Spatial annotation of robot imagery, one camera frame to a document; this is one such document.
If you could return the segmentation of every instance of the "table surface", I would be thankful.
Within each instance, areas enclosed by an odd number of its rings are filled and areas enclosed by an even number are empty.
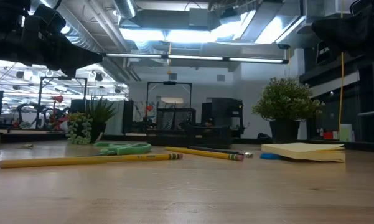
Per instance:
[[[0,145],[0,159],[93,154],[64,141]],[[0,223],[374,223],[374,152],[346,163],[180,161],[0,169]],[[154,147],[153,153],[166,153]]]

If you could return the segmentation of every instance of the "black pot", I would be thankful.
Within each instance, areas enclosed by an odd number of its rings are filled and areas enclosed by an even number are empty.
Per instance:
[[[271,133],[275,144],[293,143],[297,141],[300,122],[290,120],[270,121]]]
[[[106,124],[91,124],[91,141],[90,143],[94,143],[97,141],[98,137],[100,137],[101,133],[104,133],[106,129]]]

